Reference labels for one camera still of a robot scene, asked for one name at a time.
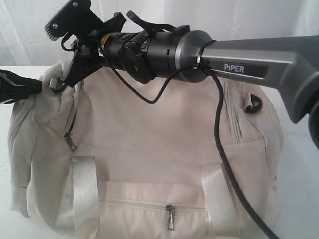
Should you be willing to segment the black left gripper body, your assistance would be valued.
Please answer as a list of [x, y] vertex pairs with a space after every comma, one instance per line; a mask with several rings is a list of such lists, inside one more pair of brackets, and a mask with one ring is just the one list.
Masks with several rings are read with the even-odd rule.
[[15, 73], [7, 70], [0, 71], [0, 103], [13, 104], [16, 99], [13, 95], [13, 89], [16, 85], [17, 76]]

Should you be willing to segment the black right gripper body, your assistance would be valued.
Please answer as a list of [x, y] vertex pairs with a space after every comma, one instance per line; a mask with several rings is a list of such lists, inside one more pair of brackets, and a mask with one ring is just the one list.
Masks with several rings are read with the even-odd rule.
[[72, 35], [76, 42], [72, 45], [74, 56], [72, 59], [73, 72], [95, 72], [105, 66], [100, 48], [101, 40], [108, 33], [121, 32], [125, 17], [120, 12], [114, 13], [107, 21], [102, 21], [93, 12], [85, 13], [72, 26]]

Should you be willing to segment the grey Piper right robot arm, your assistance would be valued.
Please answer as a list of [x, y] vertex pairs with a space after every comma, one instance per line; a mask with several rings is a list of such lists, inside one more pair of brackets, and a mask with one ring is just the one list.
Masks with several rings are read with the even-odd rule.
[[70, 87], [101, 67], [124, 70], [140, 83], [156, 77], [197, 83], [210, 75], [278, 90], [292, 122], [309, 116], [309, 132], [319, 142], [319, 38], [216, 41], [188, 25], [151, 23], [133, 11], [106, 22], [90, 13], [71, 25], [76, 36]]

